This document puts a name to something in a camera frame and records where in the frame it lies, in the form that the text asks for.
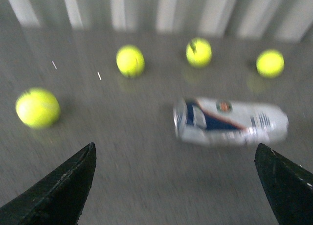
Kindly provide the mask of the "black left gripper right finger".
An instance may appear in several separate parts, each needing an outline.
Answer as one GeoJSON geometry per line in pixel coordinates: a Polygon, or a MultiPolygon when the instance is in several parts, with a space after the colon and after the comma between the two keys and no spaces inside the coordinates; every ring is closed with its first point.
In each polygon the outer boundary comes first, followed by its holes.
{"type": "Polygon", "coordinates": [[[313,223],[313,174],[300,165],[260,143],[255,167],[280,225],[313,223]]]}

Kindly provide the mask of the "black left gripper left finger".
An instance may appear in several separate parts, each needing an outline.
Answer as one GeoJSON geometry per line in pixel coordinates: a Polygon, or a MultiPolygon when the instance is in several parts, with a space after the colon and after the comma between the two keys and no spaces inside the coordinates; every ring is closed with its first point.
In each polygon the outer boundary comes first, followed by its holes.
{"type": "Polygon", "coordinates": [[[93,142],[0,208],[2,225],[76,225],[96,168],[93,142]]]}

